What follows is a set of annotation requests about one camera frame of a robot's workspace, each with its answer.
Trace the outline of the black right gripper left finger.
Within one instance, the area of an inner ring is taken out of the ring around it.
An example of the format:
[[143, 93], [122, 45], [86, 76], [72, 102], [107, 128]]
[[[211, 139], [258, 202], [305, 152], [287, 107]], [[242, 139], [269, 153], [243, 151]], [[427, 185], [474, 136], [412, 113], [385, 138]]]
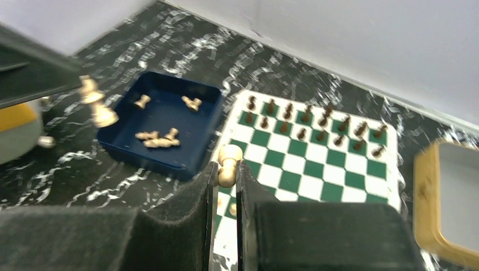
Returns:
[[145, 212], [17, 207], [1, 212], [2, 270], [208, 270], [218, 164]]

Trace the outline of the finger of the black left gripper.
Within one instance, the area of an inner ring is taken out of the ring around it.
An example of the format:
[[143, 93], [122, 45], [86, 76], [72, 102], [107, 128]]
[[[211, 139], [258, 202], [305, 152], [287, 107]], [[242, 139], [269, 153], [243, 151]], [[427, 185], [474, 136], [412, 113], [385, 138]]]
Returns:
[[1, 109], [82, 86], [82, 65], [1, 25]]

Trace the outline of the light wooden pawn piece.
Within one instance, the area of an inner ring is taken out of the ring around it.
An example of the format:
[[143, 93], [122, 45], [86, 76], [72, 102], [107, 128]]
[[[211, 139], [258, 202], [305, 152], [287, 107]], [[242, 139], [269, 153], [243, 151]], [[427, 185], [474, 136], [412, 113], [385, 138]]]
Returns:
[[237, 206], [236, 204], [232, 203], [229, 205], [229, 213], [233, 216], [233, 217], [236, 217], [237, 216]]

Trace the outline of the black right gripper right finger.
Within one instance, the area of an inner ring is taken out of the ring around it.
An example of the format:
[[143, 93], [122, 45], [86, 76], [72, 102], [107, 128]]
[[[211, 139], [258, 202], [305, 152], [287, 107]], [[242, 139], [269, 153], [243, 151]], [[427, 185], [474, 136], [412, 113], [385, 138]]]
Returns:
[[282, 202], [236, 167], [239, 270], [424, 270], [412, 233], [383, 203]]

